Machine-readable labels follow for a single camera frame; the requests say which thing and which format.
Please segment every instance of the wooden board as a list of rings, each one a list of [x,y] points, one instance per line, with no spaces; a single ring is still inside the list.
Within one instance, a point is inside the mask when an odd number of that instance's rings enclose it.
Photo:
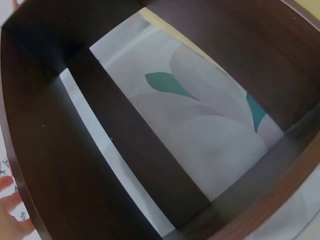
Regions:
[[[92,111],[155,203],[176,227],[209,200],[179,165],[89,49],[67,66]]]
[[[4,30],[1,78],[8,158],[42,239],[160,240],[100,153],[60,78]]]

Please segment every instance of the dark wood panel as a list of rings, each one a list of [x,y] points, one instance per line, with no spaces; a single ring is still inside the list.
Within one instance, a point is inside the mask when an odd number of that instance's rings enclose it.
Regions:
[[[286,132],[256,165],[215,199],[208,208],[164,239],[206,240],[232,223],[259,199],[268,195],[273,187],[286,177],[288,170],[319,131],[320,106]]]
[[[320,101],[320,33],[280,0],[147,0],[284,130]]]
[[[59,74],[75,53],[141,7],[138,0],[26,0],[3,28]]]
[[[1,77],[8,158],[42,239],[160,240],[100,153],[59,77],[3,30]]]
[[[175,227],[209,204],[89,49],[67,66],[125,162]]]
[[[320,163],[320,133],[272,190],[208,240],[242,240],[272,216]]]
[[[307,9],[297,3],[295,0],[282,0],[285,4],[287,4],[290,8],[295,10],[297,13],[301,14],[311,25],[320,31],[320,21],[317,19],[312,13],[310,13]]]

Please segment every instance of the finger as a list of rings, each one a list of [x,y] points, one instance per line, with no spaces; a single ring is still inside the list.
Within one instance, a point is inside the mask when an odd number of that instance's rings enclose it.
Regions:
[[[1,176],[0,177],[0,192],[14,184],[12,176]]]
[[[22,202],[21,196],[18,192],[0,199],[0,206],[6,212],[12,212]]]
[[[35,226],[33,225],[30,218],[27,220],[21,221],[20,226],[22,228],[24,236],[30,235],[35,230]]]

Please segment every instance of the teal leaf print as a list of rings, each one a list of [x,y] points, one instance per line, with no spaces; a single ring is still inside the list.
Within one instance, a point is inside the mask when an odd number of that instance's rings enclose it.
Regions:
[[[266,115],[266,111],[256,102],[256,100],[254,100],[251,95],[247,94],[246,100],[252,112],[254,131],[257,133],[259,124]]]
[[[148,84],[160,92],[179,94],[188,98],[194,98],[183,86],[180,85],[175,76],[166,72],[154,72],[145,75]]]

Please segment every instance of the human hand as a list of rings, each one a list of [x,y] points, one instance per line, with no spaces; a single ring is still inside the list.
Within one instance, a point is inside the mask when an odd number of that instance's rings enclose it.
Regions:
[[[11,186],[14,180],[11,176],[0,177],[0,192]],[[10,215],[22,199],[18,192],[10,196],[0,198],[0,239],[1,240],[22,240],[31,234],[35,227],[30,219],[17,221]]]

